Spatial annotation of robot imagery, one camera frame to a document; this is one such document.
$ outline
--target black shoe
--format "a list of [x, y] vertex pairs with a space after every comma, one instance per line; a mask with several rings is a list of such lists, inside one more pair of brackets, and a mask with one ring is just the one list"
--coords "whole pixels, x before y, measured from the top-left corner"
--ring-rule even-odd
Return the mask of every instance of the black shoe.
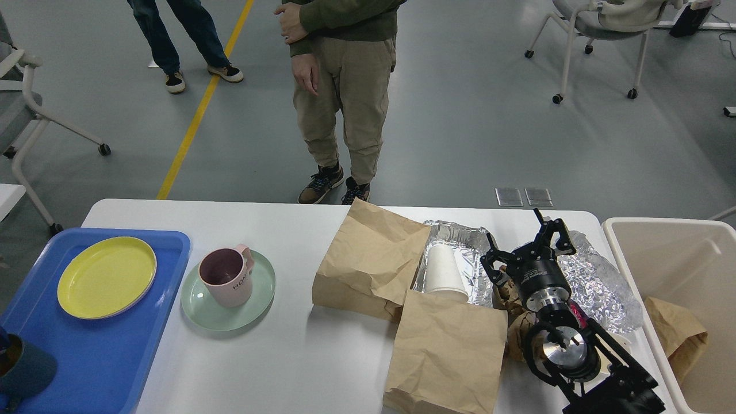
[[370, 197], [370, 183], [359, 186], [358, 183], [353, 180], [353, 177], [348, 177], [347, 181], [345, 181], [345, 185], [347, 186], [347, 192], [342, 196], [343, 206], [351, 206], [356, 198], [368, 201], [368, 198]]
[[216, 68], [214, 66], [207, 65], [207, 71], [211, 74], [215, 74], [222, 79], [230, 83], [238, 83], [243, 80], [243, 72], [233, 65], [227, 65], [224, 68]]
[[184, 92], [184, 88], [186, 88], [186, 84], [184, 83], [184, 76], [182, 76], [180, 71], [166, 75], [166, 90], [170, 94], [181, 94]]
[[325, 198], [328, 192], [334, 187], [339, 186], [345, 181], [345, 174], [342, 166], [337, 165], [338, 169], [331, 172], [332, 169], [321, 166], [319, 171], [312, 175], [312, 181], [299, 194], [299, 204], [317, 204]]

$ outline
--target white table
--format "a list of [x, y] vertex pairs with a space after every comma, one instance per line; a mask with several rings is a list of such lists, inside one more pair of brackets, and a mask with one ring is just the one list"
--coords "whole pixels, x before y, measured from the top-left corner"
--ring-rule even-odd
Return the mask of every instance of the white table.
[[[500, 248], [531, 241], [539, 223], [530, 210], [387, 207], [423, 222], [447, 220], [485, 227]], [[177, 230], [192, 242], [188, 273], [210, 250], [246, 243], [276, 272], [276, 293], [257, 324], [214, 333], [194, 326], [180, 299], [166, 324], [137, 413], [393, 413], [383, 407], [396, 324], [314, 306], [314, 273], [347, 214], [346, 206], [102, 200], [83, 227]], [[585, 233], [613, 262], [598, 219], [583, 211], [543, 211]], [[633, 355], [673, 403], [641, 330], [631, 333]], [[562, 392], [527, 367], [505, 361], [496, 414], [560, 413]]]
[[18, 204], [23, 194], [26, 194], [26, 187], [20, 184], [0, 184], [0, 220]]

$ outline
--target gray floor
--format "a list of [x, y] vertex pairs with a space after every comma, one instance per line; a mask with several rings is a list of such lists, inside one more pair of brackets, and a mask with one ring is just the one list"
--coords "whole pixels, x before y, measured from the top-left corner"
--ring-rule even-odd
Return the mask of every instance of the gray floor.
[[[156, 198], [205, 93], [204, 62], [161, 3], [188, 86], [179, 96], [147, 68], [148, 46], [124, 1], [0, 1], [16, 44], [44, 59], [35, 83], [44, 105], [113, 149], [103, 158], [52, 125], [26, 160], [28, 178], [66, 228], [80, 225], [97, 200]], [[217, 86], [170, 199], [293, 203], [315, 172], [291, 106], [289, 53], [272, 14], [278, 3], [255, 0], [230, 56], [247, 80]], [[205, 5], [225, 44], [244, 0]], [[578, 39], [558, 106], [551, 97], [563, 31], [550, 25], [534, 58], [523, 57], [552, 8], [546, 0], [410, 0], [401, 7], [371, 201], [498, 208], [496, 187], [542, 187], [554, 208], [591, 211], [601, 221], [703, 219], [736, 204], [736, 119], [721, 109], [736, 105], [736, 60], [719, 32], [672, 38], [654, 31], [636, 100], [625, 95], [638, 40], [596, 42], [586, 56]], [[733, 4], [718, 14], [736, 21]], [[4, 158], [0, 181], [14, 182]], [[338, 193], [326, 203], [337, 203]], [[0, 312], [47, 232], [27, 197], [0, 223], [0, 252], [10, 265], [0, 269]]]

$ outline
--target white trash bin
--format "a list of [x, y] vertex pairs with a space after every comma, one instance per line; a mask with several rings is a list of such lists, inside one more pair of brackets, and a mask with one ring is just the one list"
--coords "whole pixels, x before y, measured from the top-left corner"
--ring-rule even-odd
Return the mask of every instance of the white trash bin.
[[708, 347], [680, 387], [645, 312], [644, 332], [677, 410], [736, 413], [736, 231], [717, 221], [651, 218], [612, 218], [603, 229], [642, 299], [688, 308], [708, 331]]

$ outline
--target chair leg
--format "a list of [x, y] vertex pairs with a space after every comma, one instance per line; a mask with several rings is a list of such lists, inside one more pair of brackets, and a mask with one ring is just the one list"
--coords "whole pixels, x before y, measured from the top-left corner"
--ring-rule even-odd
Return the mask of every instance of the chair leg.
[[36, 101], [33, 99], [33, 93], [31, 91], [31, 85], [33, 84], [33, 75], [35, 73], [35, 68], [32, 66], [26, 66], [24, 68], [23, 73], [23, 97], [25, 98], [26, 105], [28, 105], [29, 108], [31, 108], [34, 112], [38, 113], [39, 115], [43, 116], [44, 118], [53, 121], [54, 123], [57, 123], [61, 125], [62, 127], [70, 130], [73, 133], [76, 133], [89, 141], [94, 142], [97, 144], [100, 148], [100, 153], [103, 153], [103, 147], [106, 147], [105, 143], [95, 136], [92, 133], [89, 133], [85, 130], [83, 130], [80, 127], [77, 127], [76, 125], [67, 122], [65, 119], [60, 118], [59, 116], [56, 116], [52, 113], [50, 113], [47, 109], [42, 108], [39, 104], [36, 103]]
[[634, 76], [634, 87], [627, 94], [627, 97], [629, 99], [636, 99], [639, 94], [639, 87], [642, 80], [642, 71], [644, 69], [644, 54], [646, 53], [648, 34], [648, 30], [642, 34], [641, 47], [639, 48], [639, 61], [637, 62], [637, 72]]
[[722, 220], [732, 214], [736, 214], [736, 207], [731, 207], [728, 210], [724, 210], [721, 213], [718, 213], [715, 216], [710, 217], [708, 220]]
[[558, 95], [555, 95], [555, 97], [552, 98], [552, 102], [559, 103], [559, 101], [562, 101], [562, 98], [565, 97], [565, 92], [567, 92], [567, 76], [570, 73], [570, 56], [573, 53], [573, 40], [577, 37], [577, 34], [575, 33], [575, 26], [571, 24], [567, 28], [567, 45], [565, 47], [565, 63], [562, 66], [562, 87], [560, 88], [561, 91]]
[[59, 227], [58, 223], [54, 221], [54, 218], [51, 217], [51, 214], [48, 210], [46, 210], [46, 207], [41, 202], [40, 198], [38, 198], [38, 195], [31, 187], [31, 184], [26, 179], [26, 176], [23, 175], [23, 171], [21, 170], [23, 159], [26, 157], [26, 154], [31, 150], [31, 147], [36, 143], [38, 140], [38, 137], [43, 133], [43, 130], [46, 129], [46, 126], [49, 125], [48, 119], [41, 119], [36, 125], [36, 128], [33, 129], [33, 132], [31, 132], [31, 135], [28, 137], [25, 143], [21, 145], [21, 148], [18, 150], [18, 152], [15, 154], [15, 157], [13, 158], [13, 163], [11, 164], [11, 171], [13, 173], [13, 177], [15, 177], [16, 180], [23, 186], [26, 187], [26, 194], [31, 199], [31, 202], [33, 203], [33, 206], [36, 207], [36, 210], [38, 210], [38, 213], [43, 217], [43, 220], [46, 221], [46, 224], [49, 225], [49, 227], [52, 229], [52, 233], [54, 233], [53, 229], [55, 227]]
[[542, 31], [544, 30], [545, 26], [547, 26], [547, 22], [549, 21], [549, 19], [554, 18], [554, 17], [556, 16], [553, 13], [547, 13], [547, 15], [545, 16], [545, 19], [542, 20], [542, 24], [540, 24], [539, 30], [537, 30], [537, 35], [534, 36], [534, 39], [529, 44], [529, 47], [526, 48], [526, 55], [527, 55], [526, 57], [531, 57], [529, 55], [534, 54], [534, 45], [537, 43], [537, 40], [539, 39], [539, 35], [542, 34]]

